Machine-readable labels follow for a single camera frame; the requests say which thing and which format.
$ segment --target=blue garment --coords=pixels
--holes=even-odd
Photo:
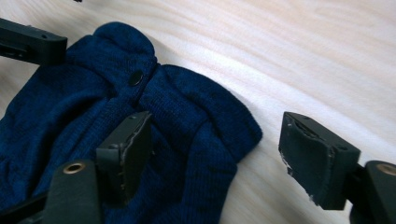
[[[155,156],[106,223],[217,223],[236,164],[262,138],[247,108],[207,77],[160,65],[149,40],[112,22],[41,66],[0,121],[0,211],[48,190],[63,163],[95,149],[135,112],[152,114]]]

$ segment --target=wooden table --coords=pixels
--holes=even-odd
[[[287,175],[277,151],[284,111],[311,117],[362,150],[396,162],[396,2],[2,1],[4,19],[67,36],[109,21],[139,29],[160,63],[217,81],[248,106],[264,138],[239,164],[221,223],[348,223]],[[36,65],[0,58],[0,118]]]

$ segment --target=dark blue fabric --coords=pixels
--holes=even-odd
[[[135,73],[143,79],[131,85]],[[217,223],[236,164],[262,138],[248,110],[210,79],[160,65],[149,40],[112,22],[41,66],[0,121],[0,211],[49,188],[67,161],[94,151],[127,116],[152,113],[155,155],[106,223]]]

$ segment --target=wood grain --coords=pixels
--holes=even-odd
[[[305,114],[362,150],[396,162],[396,2],[2,1],[0,16],[69,38],[131,24],[161,63],[190,68],[248,106],[264,139],[239,164],[221,223],[348,223],[322,211],[286,174],[277,151],[284,111]],[[37,69],[0,58],[0,117]]]

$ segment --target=button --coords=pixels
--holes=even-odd
[[[131,74],[128,84],[130,86],[135,86],[139,84],[140,81],[142,81],[142,79],[143,79],[143,72],[141,70],[137,70]]]

